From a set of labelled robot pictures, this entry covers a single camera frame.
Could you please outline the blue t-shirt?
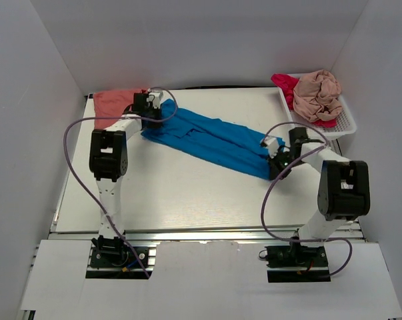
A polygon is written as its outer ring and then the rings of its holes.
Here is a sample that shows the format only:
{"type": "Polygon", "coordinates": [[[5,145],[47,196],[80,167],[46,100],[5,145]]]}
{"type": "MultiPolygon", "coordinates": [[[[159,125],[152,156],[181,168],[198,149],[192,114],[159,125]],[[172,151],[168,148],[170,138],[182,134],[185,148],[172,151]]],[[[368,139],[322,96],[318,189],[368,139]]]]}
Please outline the blue t-shirt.
{"type": "Polygon", "coordinates": [[[208,118],[178,108],[158,129],[142,137],[222,167],[269,180],[268,151],[261,146],[264,134],[243,125],[208,118]]]}

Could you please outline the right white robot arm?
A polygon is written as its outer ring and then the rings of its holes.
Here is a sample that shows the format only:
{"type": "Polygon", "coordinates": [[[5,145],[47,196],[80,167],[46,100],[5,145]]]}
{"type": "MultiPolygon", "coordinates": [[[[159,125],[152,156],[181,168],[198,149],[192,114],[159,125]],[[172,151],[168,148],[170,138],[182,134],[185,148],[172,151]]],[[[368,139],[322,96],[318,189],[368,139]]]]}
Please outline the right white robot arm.
{"type": "Polygon", "coordinates": [[[325,136],[313,139],[307,129],[295,127],[289,131],[290,146],[285,150],[276,137],[264,137],[261,146],[269,154],[270,195],[278,181],[286,178],[292,168],[308,164],[319,174],[317,210],[290,238],[279,237],[265,224],[266,200],[261,205],[261,224],[274,239],[318,247],[331,241],[330,236],[340,226],[369,213],[371,207],[369,168],[364,161],[353,161],[329,148],[325,136]]]}

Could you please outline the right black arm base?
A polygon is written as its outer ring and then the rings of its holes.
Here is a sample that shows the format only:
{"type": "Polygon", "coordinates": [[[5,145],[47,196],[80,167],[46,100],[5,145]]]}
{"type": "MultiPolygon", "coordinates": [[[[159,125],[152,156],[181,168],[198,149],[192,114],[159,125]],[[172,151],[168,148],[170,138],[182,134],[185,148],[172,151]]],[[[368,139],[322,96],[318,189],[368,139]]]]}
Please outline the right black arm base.
{"type": "Polygon", "coordinates": [[[269,283],[331,281],[324,247],[307,247],[299,243],[272,245],[259,252],[259,259],[267,264],[269,283]]]}

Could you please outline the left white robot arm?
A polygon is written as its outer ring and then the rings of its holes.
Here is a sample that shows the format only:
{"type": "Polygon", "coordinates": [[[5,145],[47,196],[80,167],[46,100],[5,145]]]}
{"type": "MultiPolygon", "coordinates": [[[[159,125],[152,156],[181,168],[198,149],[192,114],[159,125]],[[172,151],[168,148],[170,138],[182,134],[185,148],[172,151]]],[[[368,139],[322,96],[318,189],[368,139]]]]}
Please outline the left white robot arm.
{"type": "Polygon", "coordinates": [[[121,184],[128,169],[127,141],[147,127],[160,127],[161,91],[134,94],[133,103],[122,117],[105,129],[91,134],[89,169],[99,190],[101,222],[99,236],[116,239],[124,234],[121,217],[121,184]]]}

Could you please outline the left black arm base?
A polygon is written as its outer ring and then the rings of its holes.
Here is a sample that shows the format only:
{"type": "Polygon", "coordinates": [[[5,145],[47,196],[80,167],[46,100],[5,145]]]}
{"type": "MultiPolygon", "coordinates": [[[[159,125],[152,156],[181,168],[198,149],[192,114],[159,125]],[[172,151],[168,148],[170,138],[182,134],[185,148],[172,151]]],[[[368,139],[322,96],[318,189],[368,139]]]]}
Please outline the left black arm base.
{"type": "MultiPolygon", "coordinates": [[[[135,247],[146,272],[151,275],[155,265],[156,248],[135,247]]],[[[147,280],[143,269],[129,249],[123,257],[113,257],[92,247],[85,273],[86,279],[147,280]]]]}

